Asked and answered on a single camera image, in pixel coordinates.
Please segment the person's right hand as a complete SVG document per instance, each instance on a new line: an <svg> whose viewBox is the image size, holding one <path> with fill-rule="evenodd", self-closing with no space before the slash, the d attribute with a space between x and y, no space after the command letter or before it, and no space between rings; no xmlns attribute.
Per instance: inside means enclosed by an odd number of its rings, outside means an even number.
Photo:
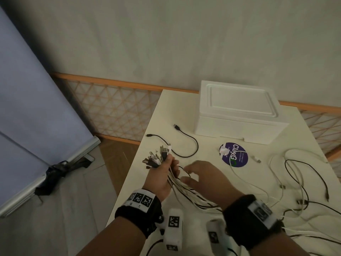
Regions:
<svg viewBox="0 0 341 256"><path fill-rule="evenodd" d="M208 161L197 160L186 165L184 171L198 176L198 185L187 186L217 204L222 211L245 195L232 185L223 172Z"/></svg>

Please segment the person's left hand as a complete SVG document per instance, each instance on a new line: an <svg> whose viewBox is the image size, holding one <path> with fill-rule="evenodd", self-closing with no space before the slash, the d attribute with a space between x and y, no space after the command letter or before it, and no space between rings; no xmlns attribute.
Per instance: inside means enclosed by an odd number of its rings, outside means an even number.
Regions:
<svg viewBox="0 0 341 256"><path fill-rule="evenodd" d="M180 174L179 160L174 158L170 169L172 170L173 175L178 177ZM151 168L142 187L142 189L155 194L160 202L163 202L170 195L172 190L172 184L168 181L169 170L162 171L161 164L157 168Z"/></svg>

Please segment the person's left forearm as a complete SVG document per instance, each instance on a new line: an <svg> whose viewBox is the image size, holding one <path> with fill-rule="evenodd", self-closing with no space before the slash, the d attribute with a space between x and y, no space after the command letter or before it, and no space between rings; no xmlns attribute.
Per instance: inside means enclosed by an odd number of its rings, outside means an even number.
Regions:
<svg viewBox="0 0 341 256"><path fill-rule="evenodd" d="M146 237L130 220L115 218L76 256L139 256Z"/></svg>

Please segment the person's right forearm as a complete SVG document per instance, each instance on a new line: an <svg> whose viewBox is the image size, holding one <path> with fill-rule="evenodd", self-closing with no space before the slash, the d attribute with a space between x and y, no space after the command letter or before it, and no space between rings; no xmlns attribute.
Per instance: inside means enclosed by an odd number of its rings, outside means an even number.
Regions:
<svg viewBox="0 0 341 256"><path fill-rule="evenodd" d="M283 231L272 233L252 248L242 246L248 251L249 256L310 256Z"/></svg>

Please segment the round purple sticker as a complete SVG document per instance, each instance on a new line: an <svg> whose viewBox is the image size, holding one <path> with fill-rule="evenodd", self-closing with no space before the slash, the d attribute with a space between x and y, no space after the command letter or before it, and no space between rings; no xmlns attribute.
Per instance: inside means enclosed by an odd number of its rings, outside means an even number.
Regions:
<svg viewBox="0 0 341 256"><path fill-rule="evenodd" d="M221 158L225 164L235 168L246 166L249 161L249 156L246 150L241 145L233 142L227 142L222 144L221 146L224 146L230 150L228 156L224 156Z"/></svg>

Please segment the black left wristband with markers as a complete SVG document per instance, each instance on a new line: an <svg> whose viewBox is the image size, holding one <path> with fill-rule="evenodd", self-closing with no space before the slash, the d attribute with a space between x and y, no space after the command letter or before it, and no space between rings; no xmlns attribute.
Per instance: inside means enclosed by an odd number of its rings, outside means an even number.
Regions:
<svg viewBox="0 0 341 256"><path fill-rule="evenodd" d="M159 198L146 189L135 190L116 210L115 218L117 217L133 223L146 239L156 230L156 224L164 220Z"/></svg>

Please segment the black wristband with markers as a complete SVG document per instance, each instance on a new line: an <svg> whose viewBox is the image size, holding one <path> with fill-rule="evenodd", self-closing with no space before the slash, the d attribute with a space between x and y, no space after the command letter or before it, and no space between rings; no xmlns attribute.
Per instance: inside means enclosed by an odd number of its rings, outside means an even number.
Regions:
<svg viewBox="0 0 341 256"><path fill-rule="evenodd" d="M238 198L223 211L223 215L228 235L247 251L282 232L282 222L253 194Z"/></svg>
<svg viewBox="0 0 341 256"><path fill-rule="evenodd" d="M115 218L117 217L133 223L146 239L156 230L156 224L164 220L159 198L146 189L135 190L116 210Z"/></svg>

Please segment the black right wristband with markers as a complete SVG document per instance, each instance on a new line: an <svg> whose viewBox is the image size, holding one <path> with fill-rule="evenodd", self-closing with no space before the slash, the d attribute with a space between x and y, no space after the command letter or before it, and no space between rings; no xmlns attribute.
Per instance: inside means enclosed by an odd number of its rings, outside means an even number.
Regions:
<svg viewBox="0 0 341 256"><path fill-rule="evenodd" d="M228 235L247 251L282 232L282 222L253 194L238 198L223 211L223 215Z"/></svg>

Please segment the orange lattice fence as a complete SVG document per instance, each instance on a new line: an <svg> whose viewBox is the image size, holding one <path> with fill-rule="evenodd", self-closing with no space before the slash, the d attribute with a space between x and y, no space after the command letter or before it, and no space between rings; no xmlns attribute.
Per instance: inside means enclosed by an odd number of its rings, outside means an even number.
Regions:
<svg viewBox="0 0 341 256"><path fill-rule="evenodd" d="M103 138L138 143L163 90L198 94L195 90L51 73L63 81L71 98ZM296 107L330 162L341 158L341 107L279 101Z"/></svg>

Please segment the white foam box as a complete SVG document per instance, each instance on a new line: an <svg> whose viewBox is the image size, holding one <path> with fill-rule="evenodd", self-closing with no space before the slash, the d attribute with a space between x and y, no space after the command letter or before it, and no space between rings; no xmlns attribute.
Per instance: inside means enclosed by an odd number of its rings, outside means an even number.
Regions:
<svg viewBox="0 0 341 256"><path fill-rule="evenodd" d="M194 133L268 145L289 125L275 92L266 87L201 81Z"/></svg>

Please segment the black cloth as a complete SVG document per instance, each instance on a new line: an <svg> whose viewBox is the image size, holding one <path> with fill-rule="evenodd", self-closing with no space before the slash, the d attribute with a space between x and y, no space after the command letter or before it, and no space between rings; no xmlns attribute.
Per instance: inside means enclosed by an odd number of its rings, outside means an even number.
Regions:
<svg viewBox="0 0 341 256"><path fill-rule="evenodd" d="M49 196L53 193L58 182L66 177L66 175L79 168L88 168L93 160L85 157L80 158L75 163L62 161L58 164L52 165L46 171L45 180L35 188L34 195L36 196Z"/></svg>

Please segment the blue-grey roller screen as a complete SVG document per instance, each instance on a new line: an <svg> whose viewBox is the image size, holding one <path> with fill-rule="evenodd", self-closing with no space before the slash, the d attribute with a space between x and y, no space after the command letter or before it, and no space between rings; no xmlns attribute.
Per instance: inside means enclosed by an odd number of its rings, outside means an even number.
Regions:
<svg viewBox="0 0 341 256"><path fill-rule="evenodd" d="M0 6L0 218L99 144Z"/></svg>

